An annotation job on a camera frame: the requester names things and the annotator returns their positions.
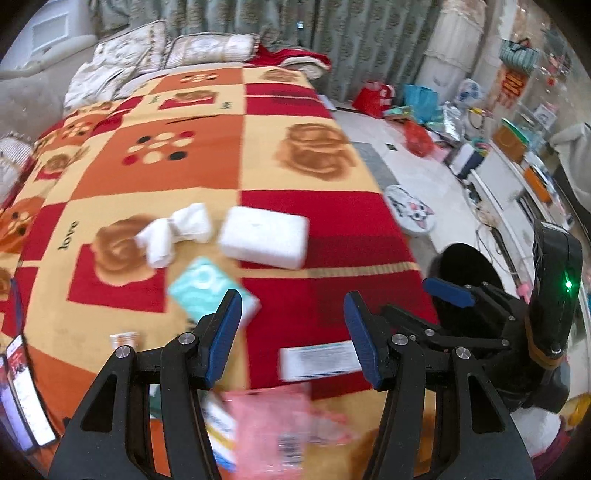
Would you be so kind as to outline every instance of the white paper card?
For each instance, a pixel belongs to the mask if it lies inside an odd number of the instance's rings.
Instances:
[[[279,351],[281,379],[286,382],[334,377],[361,370],[353,342],[282,348]]]
[[[235,471],[236,420],[209,398],[203,409],[203,418],[216,462],[230,472]]]

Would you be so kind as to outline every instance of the shopping bag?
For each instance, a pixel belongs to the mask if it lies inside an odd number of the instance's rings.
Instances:
[[[382,118],[384,111],[392,106],[394,96],[394,87],[381,82],[366,82],[353,102],[353,108],[374,118]]]
[[[418,124],[428,122],[435,110],[439,96],[430,88],[420,85],[404,86],[404,104],[413,107],[414,119]]]
[[[519,42],[503,40],[499,58],[507,68],[529,76],[540,58],[540,53],[529,45],[527,38]]]

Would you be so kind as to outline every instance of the phone screen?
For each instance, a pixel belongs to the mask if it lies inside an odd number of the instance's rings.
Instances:
[[[0,421],[23,452],[33,449],[35,444],[12,395],[7,360],[3,355],[0,356]]]
[[[22,335],[18,335],[8,345],[6,355],[12,386],[17,395],[25,421],[37,444],[39,446],[47,445],[56,440],[56,434],[53,432],[49,420],[47,420],[47,416],[37,395],[37,390],[35,390]]]

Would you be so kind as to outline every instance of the red bag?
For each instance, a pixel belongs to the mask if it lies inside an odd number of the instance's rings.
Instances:
[[[353,108],[374,118],[382,118],[392,106],[394,87],[381,82],[366,82],[353,102]]]
[[[418,157],[429,155],[435,148],[427,131],[410,120],[404,124],[404,136],[407,140],[407,150]]]

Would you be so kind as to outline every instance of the orange box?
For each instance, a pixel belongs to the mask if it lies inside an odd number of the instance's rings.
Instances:
[[[511,131],[506,125],[501,127],[492,136],[492,141],[499,150],[501,150],[507,158],[515,163],[521,163],[523,155],[527,151],[527,146],[519,139],[515,133]]]
[[[530,185],[535,195],[544,203],[552,203],[552,197],[548,193],[545,185],[542,183],[540,178],[535,174],[534,169],[528,167],[524,172],[523,176],[525,181]]]

